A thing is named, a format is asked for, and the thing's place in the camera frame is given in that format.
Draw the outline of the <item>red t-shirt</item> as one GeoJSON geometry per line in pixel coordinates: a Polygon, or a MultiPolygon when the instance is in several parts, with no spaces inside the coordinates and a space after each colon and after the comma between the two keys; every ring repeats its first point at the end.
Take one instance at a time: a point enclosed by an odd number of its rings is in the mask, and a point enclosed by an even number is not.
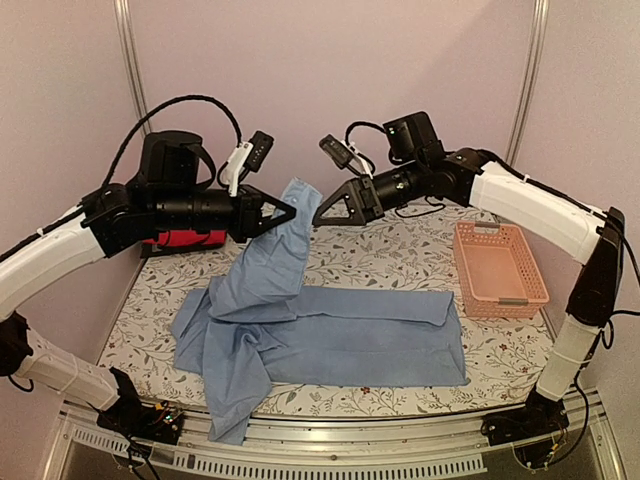
{"type": "Polygon", "coordinates": [[[227,232],[211,230],[198,233],[194,230],[170,230],[159,233],[156,238],[143,240],[142,243],[159,248],[216,247],[226,241],[227,232]]]}

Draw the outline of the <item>light blue shirt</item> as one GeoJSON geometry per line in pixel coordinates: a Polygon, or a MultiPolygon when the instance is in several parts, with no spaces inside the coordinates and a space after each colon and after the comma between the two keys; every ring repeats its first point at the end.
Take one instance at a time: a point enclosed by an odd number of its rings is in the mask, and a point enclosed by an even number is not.
{"type": "Polygon", "coordinates": [[[276,382],[464,385],[453,294],[305,285],[322,197],[294,179],[282,200],[295,217],[253,239],[227,274],[189,292],[171,327],[175,367],[203,379],[210,439],[241,444],[276,382]]]}

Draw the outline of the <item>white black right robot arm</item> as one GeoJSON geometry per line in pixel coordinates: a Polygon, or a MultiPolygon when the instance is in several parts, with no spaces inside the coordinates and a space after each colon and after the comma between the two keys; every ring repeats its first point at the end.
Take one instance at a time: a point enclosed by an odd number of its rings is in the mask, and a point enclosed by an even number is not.
{"type": "Polygon", "coordinates": [[[315,213],[316,226],[364,226],[419,197],[489,212],[567,253],[580,266],[565,320],[549,359],[517,415],[517,427],[537,436],[552,424],[602,332],[618,315],[624,261],[635,256],[624,214],[587,205],[520,173],[496,153],[472,147],[448,151],[429,115],[387,121],[393,169],[341,185],[315,213]]]}

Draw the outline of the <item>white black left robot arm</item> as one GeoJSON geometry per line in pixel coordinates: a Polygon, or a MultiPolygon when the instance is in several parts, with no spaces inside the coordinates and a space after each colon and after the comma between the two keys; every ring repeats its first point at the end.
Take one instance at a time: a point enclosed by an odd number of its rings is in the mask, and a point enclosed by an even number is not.
{"type": "Polygon", "coordinates": [[[92,365],[30,328],[19,307],[68,274],[111,258],[163,233],[224,231],[243,243],[294,219],[295,207],[244,179],[260,169],[274,140],[258,131],[241,139],[238,121],[218,99],[202,94],[167,100],[144,115],[122,141],[101,186],[53,223],[1,256],[1,374],[24,378],[74,397],[128,434],[148,426],[144,406],[129,376],[92,365]],[[128,182],[113,174],[135,134],[154,115],[179,103],[199,101],[222,111],[237,138],[221,169],[201,136],[177,130],[149,133],[140,166],[128,182]]]}

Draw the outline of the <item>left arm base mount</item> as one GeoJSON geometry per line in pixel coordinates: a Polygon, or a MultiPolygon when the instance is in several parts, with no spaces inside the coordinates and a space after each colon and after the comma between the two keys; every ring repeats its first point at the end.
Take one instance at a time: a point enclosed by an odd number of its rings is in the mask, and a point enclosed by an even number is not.
{"type": "Polygon", "coordinates": [[[184,415],[167,401],[146,405],[138,398],[119,398],[107,410],[100,411],[97,425],[129,439],[144,439],[169,445],[179,441],[184,415]]]}

